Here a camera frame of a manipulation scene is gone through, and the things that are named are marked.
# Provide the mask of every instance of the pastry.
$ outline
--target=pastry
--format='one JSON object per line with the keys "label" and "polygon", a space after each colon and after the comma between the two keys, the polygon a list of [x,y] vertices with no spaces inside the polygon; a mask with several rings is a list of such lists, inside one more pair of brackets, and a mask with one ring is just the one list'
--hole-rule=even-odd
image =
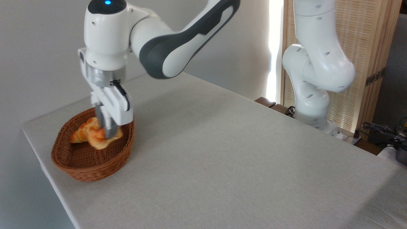
{"label": "pastry", "polygon": [[106,148],[111,142],[116,139],[123,137],[123,131],[119,127],[115,136],[106,139],[105,138],[105,129],[90,129],[89,130],[89,144],[97,150]]}
{"label": "pastry", "polygon": [[69,136],[71,143],[82,143],[88,141],[89,131],[92,129],[99,129],[98,119],[96,117],[88,119],[86,123],[82,124],[78,130]]}

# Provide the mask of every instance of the table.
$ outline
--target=table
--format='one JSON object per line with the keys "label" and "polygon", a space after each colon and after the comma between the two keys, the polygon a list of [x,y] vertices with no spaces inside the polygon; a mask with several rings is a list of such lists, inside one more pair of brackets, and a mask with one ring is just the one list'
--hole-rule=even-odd
{"label": "table", "polygon": [[76,228],[404,228],[407,171],[182,73],[123,86],[136,135],[122,169],[74,180],[51,162],[85,99],[23,126]]}

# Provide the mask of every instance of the wicker basket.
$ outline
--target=wicker basket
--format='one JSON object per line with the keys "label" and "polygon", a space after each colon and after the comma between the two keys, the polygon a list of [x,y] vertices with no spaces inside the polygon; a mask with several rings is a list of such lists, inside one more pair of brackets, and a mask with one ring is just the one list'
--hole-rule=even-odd
{"label": "wicker basket", "polygon": [[69,136],[89,118],[95,117],[94,108],[71,118],[63,125],[55,140],[51,159],[55,166],[79,181],[97,181],[118,171],[130,156],[134,140],[134,120],[122,126],[123,137],[102,150],[84,143],[70,143]]}

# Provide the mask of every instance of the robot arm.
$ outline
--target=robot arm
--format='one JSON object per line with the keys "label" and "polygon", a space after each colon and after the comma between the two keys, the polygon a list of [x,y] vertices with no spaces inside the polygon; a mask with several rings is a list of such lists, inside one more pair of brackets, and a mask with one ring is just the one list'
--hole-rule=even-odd
{"label": "robot arm", "polygon": [[294,19],[301,44],[291,45],[282,59],[294,87],[294,118],[336,135],[337,126],[327,120],[326,90],[347,89],[354,80],[355,68],[336,34],[335,0],[294,0]]}
{"label": "robot arm", "polygon": [[134,27],[131,48],[152,77],[177,76],[232,18],[239,4],[239,0],[209,0],[206,8],[180,32],[173,32],[158,17],[146,18]]}
{"label": "robot arm", "polygon": [[125,0],[92,0],[85,13],[85,44],[79,49],[81,70],[91,86],[92,105],[106,138],[133,120],[124,82],[130,52],[154,78],[182,72],[191,58],[231,19],[240,0],[208,0],[205,9],[179,32],[150,9]]}

